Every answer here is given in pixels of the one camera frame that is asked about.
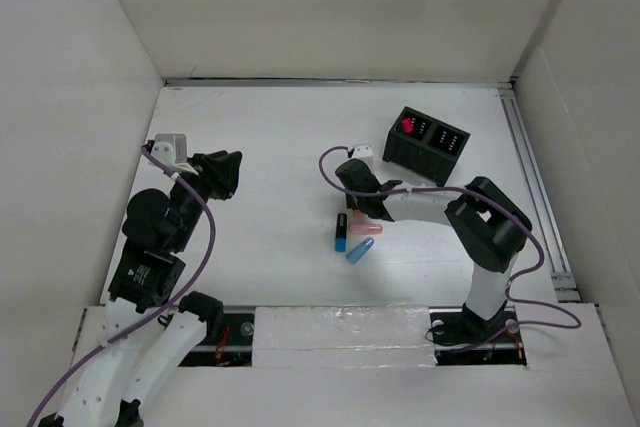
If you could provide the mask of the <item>blue cap black highlighter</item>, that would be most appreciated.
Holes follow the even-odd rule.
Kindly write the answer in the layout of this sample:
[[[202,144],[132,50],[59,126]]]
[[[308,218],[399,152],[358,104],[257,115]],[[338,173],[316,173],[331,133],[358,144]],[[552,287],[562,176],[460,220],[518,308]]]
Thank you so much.
[[[334,251],[344,253],[347,248],[348,216],[341,212],[336,216]]]

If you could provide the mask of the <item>pink translucent correction tape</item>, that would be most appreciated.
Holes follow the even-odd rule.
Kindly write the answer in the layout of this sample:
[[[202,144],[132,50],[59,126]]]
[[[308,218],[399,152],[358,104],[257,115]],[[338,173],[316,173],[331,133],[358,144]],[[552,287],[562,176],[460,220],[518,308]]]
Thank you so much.
[[[383,226],[376,223],[351,223],[349,225],[349,232],[359,236],[378,235],[381,234],[383,230]]]

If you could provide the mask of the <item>pink cap black highlighter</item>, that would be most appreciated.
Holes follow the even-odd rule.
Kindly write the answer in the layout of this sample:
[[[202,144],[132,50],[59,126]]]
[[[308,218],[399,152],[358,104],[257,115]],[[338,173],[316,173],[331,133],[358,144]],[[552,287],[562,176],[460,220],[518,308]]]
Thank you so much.
[[[404,118],[401,121],[402,131],[404,134],[409,135],[414,131],[414,121],[412,118]]]

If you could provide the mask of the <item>blue translucent correction tape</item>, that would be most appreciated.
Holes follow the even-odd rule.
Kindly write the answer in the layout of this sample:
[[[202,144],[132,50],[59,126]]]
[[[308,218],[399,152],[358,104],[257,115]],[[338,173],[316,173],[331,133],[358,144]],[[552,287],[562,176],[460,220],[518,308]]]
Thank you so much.
[[[375,240],[367,237],[355,246],[347,255],[346,260],[350,265],[358,263],[362,257],[373,247]]]

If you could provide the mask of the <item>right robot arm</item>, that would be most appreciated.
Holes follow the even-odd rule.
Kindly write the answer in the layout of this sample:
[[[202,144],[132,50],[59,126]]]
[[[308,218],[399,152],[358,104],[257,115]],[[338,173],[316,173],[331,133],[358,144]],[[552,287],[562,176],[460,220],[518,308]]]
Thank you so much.
[[[477,176],[464,192],[420,193],[416,186],[398,180],[379,182],[360,159],[346,161],[335,175],[348,191],[348,205],[372,219],[451,227],[474,263],[460,324],[476,341],[497,331],[508,278],[532,223],[495,183]]]

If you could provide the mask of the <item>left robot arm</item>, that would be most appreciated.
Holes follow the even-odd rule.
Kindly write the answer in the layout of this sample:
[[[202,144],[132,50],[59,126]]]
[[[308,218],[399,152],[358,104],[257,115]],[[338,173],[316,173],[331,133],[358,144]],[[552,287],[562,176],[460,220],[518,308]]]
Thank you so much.
[[[169,193],[145,189],[126,208],[126,238],[108,288],[102,337],[54,384],[28,420],[31,426],[141,426],[150,404],[189,352],[224,334],[221,301],[176,286],[179,258],[201,218],[209,224],[199,277],[216,240],[207,203],[235,194],[242,154],[225,150],[177,161],[166,142],[141,154],[174,185]]]

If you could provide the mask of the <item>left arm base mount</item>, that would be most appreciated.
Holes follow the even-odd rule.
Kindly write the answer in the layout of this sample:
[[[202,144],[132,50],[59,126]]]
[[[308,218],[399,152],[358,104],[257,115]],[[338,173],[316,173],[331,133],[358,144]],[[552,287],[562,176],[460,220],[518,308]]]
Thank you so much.
[[[157,322],[168,329],[172,318],[182,311],[203,317],[206,336],[190,349],[179,367],[248,367],[252,363],[255,309],[227,308],[223,302],[204,293],[192,291],[175,310],[160,315]]]

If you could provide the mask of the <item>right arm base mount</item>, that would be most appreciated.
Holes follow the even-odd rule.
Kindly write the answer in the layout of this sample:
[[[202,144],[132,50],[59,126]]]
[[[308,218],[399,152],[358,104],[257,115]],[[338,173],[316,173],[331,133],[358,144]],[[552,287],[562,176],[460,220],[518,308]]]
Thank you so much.
[[[488,332],[472,333],[463,325],[461,311],[436,311],[424,337],[434,345],[435,361],[439,367],[525,366],[526,353],[519,332],[507,331],[493,338],[506,323],[516,320],[513,311],[506,311]]]

